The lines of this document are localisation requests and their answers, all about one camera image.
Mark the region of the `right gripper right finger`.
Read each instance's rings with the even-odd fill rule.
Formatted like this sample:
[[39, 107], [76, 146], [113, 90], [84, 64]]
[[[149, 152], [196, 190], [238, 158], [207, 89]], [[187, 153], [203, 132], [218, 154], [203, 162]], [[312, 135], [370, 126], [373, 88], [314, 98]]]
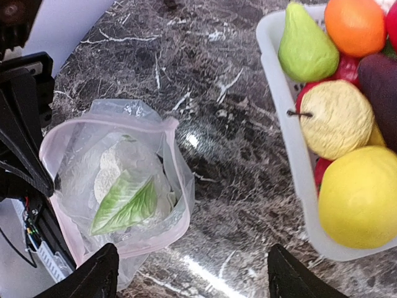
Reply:
[[267, 257], [269, 292], [276, 297], [346, 298], [315, 276], [282, 245], [273, 245]]

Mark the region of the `clear dotted zip top bag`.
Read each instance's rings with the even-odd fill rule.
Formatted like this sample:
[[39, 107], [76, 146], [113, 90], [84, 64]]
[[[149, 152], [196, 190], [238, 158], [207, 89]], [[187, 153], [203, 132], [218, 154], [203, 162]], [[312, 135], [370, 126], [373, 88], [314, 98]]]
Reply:
[[40, 146], [55, 184], [50, 202], [75, 263], [115, 245], [118, 290], [150, 253], [189, 227], [195, 178], [176, 143], [178, 124], [141, 100], [97, 99]]

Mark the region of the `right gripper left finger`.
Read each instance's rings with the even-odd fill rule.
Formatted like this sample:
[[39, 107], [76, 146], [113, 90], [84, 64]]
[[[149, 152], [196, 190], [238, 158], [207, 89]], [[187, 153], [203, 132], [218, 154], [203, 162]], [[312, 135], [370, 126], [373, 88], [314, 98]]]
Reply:
[[119, 255], [108, 243], [75, 272], [35, 298], [116, 298]]

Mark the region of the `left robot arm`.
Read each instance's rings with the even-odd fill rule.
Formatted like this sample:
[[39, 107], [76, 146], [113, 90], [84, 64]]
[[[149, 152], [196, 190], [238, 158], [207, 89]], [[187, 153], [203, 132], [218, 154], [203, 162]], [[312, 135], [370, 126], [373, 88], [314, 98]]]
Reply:
[[5, 58], [27, 43], [41, 1], [1, 1], [1, 198], [50, 196], [38, 152], [52, 119], [53, 60], [45, 52]]

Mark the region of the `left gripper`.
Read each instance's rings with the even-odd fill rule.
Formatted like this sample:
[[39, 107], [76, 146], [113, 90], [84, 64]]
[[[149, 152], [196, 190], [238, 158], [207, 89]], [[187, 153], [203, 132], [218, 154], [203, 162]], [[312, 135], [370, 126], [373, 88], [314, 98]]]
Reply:
[[45, 52], [1, 63], [1, 168], [50, 197], [53, 180], [38, 156], [52, 120], [53, 59]]

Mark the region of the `white cauliflower toy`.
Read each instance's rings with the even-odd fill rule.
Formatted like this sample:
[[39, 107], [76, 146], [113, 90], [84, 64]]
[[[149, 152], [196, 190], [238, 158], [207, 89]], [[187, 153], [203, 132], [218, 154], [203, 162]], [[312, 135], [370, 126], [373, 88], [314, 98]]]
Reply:
[[111, 133], [80, 150], [59, 176], [60, 206], [91, 246], [147, 233], [177, 201], [159, 156], [129, 135]]

